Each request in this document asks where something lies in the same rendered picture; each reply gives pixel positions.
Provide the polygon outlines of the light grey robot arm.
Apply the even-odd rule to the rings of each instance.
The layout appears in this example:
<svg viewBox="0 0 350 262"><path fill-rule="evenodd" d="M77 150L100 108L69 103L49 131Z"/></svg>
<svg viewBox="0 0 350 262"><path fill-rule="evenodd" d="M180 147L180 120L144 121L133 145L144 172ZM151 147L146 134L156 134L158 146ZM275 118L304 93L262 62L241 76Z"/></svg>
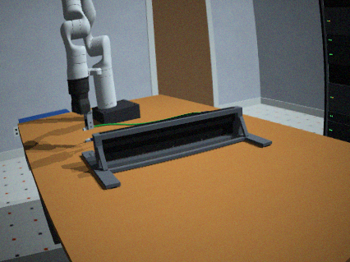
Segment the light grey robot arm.
<svg viewBox="0 0 350 262"><path fill-rule="evenodd" d="M110 40L107 35L98 37L91 35L96 17L92 1L62 0L62 9L66 21L62 23L60 32L67 53L67 65L86 62L86 51L90 57L102 56L101 61L92 66L102 70L102 74L93 76L98 109L115 107L117 100L113 82ZM85 46L72 44L73 39L83 39Z"/></svg>

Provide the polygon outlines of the dark grey rack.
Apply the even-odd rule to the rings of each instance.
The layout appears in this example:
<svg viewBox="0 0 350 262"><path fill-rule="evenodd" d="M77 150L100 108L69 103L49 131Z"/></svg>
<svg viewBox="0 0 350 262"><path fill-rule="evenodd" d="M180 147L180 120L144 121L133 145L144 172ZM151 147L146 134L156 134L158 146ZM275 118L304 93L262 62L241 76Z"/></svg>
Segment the dark grey rack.
<svg viewBox="0 0 350 262"><path fill-rule="evenodd" d="M271 140L248 133L242 107L230 108L94 133L94 151L81 154L104 187L113 189L121 185L113 172L177 159L244 140L263 147L272 144Z"/></svg>

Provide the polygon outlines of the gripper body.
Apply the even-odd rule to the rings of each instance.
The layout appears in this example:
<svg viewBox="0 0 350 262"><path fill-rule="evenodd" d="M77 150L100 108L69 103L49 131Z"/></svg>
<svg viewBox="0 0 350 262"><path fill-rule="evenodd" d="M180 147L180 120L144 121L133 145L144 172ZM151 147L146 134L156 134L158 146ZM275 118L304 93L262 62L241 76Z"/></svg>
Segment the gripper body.
<svg viewBox="0 0 350 262"><path fill-rule="evenodd" d="M87 62L67 65L68 92L71 95L71 110L74 113L90 112L88 74L95 76L102 74L102 72L100 68L88 68Z"/></svg>

